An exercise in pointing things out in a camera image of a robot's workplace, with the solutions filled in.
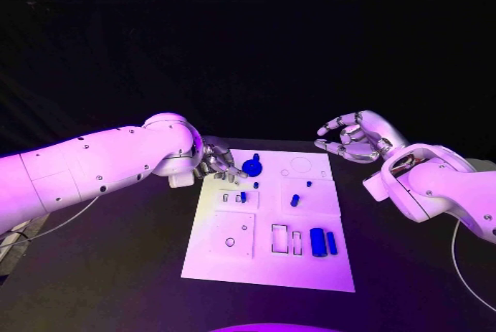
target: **white cable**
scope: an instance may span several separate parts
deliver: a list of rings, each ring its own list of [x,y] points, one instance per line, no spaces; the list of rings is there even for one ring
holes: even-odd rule
[[[451,257],[452,257],[452,264],[454,264],[454,269],[456,270],[456,276],[461,279],[461,282],[464,284],[464,286],[467,287],[469,293],[475,296],[477,300],[488,307],[488,309],[493,310],[493,312],[496,312],[496,308],[490,306],[490,304],[478,297],[478,295],[472,292],[472,289],[468,287],[468,284],[465,282],[465,280],[461,277],[461,273],[459,270],[456,268],[456,259],[454,257],[454,240],[456,238],[456,227],[459,226],[459,220],[456,221],[456,225],[454,227],[454,233],[452,233],[452,240],[451,240]]]
[[[95,197],[95,199],[89,202],[89,204],[84,206],[84,209],[64,222],[60,223],[56,227],[53,227],[51,229],[48,229],[46,232],[43,232],[41,234],[37,234],[34,237],[30,237],[28,239],[22,240],[22,241],[17,241],[17,242],[11,242],[7,245],[0,246],[0,248],[7,247],[7,246],[12,246],[17,244],[21,244],[22,242],[31,241],[33,239],[35,239],[37,237],[41,237],[43,235],[47,235],[53,230],[57,230],[61,226],[64,226],[83,212],[84,210],[90,207],[90,204],[96,201],[97,197]]]

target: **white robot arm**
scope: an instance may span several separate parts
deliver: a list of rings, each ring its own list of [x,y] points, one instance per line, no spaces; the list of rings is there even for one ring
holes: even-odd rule
[[[442,146],[409,145],[371,111],[334,118],[317,134],[341,125],[341,144],[317,139],[315,146],[358,163],[379,156],[384,159],[379,172],[363,180],[376,201],[389,197],[415,222],[448,213],[480,238],[496,243],[496,171],[477,172]]]
[[[149,173],[171,187],[219,172],[246,177],[233,167],[227,146],[201,138],[185,119],[154,115],[142,127],[92,133],[35,151],[0,158],[0,234],[18,223],[135,184]]]

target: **white foam board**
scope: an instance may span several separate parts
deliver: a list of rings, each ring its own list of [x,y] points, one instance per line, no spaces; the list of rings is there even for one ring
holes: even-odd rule
[[[237,168],[255,153],[263,167],[259,176],[236,179],[237,184],[213,176],[203,179],[181,277],[354,292],[327,155],[233,149]],[[224,194],[230,198],[240,191],[246,192],[245,204],[223,202]],[[299,196],[295,207],[289,205],[294,194]],[[273,224],[286,226],[288,254],[270,251]],[[337,255],[311,256],[314,227],[332,232]],[[294,255],[294,232],[301,236],[301,255]],[[230,238],[234,244],[227,246]]]

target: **dark table surface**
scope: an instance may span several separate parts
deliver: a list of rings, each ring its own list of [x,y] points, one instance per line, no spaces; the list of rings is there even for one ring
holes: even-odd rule
[[[232,148],[321,151],[311,142],[227,140]],[[454,218],[416,224],[361,180],[380,164],[330,156],[356,293],[180,278],[201,182],[165,178],[102,196],[67,226],[31,242],[0,291],[1,331],[207,331],[296,323],[341,331],[496,331],[449,258]],[[56,226],[87,204],[50,214]],[[462,227],[459,270],[496,305],[496,246]]]

